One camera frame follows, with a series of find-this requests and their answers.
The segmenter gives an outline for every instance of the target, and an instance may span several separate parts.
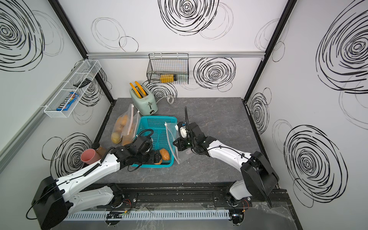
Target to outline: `jar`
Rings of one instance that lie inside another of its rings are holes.
[[[91,149],[94,149],[101,157],[103,157],[106,153],[106,149],[102,147],[98,142],[93,143]]]

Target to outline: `pink cup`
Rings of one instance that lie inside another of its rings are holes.
[[[94,149],[86,149],[81,155],[81,160],[87,164],[93,164],[100,159],[100,155]]]

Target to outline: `m&m's package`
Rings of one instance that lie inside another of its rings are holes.
[[[71,104],[73,104],[73,102],[75,102],[78,97],[79,97],[78,94],[76,93],[73,94],[73,92],[70,92],[69,95],[64,99],[64,101],[56,109],[56,111],[68,111]]]

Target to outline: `plastic bag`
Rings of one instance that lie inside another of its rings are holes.
[[[131,123],[129,124],[129,126],[126,125],[123,129],[121,145],[127,145],[127,144],[132,143],[137,133],[137,129],[139,127],[140,122],[141,122],[141,116],[138,110],[138,112],[133,116],[133,119],[131,120]]]
[[[130,104],[128,110],[117,118],[113,132],[111,133],[111,141],[114,144],[118,144],[120,141],[129,144],[133,141],[137,126],[141,120],[139,111],[135,116],[133,114],[134,105]]]
[[[194,153],[190,149],[186,149],[184,151],[178,151],[178,148],[173,145],[173,142],[179,137],[179,133],[175,128],[176,125],[177,125],[176,123],[165,123],[166,136],[167,136],[167,141],[169,143],[170,150],[173,153],[173,156],[176,162],[180,164],[188,160],[191,156],[194,155]]]

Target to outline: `blue basket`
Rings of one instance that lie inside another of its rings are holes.
[[[154,133],[152,134],[153,139],[153,150],[166,149],[170,153],[170,160],[162,160],[161,164],[143,164],[141,168],[166,168],[170,167],[174,163],[174,156],[170,150],[169,144],[167,142],[166,136],[166,123],[178,123],[176,117],[167,117],[167,116],[143,116],[141,117],[141,122],[139,124],[139,128],[137,129],[137,133],[145,129],[152,129]]]

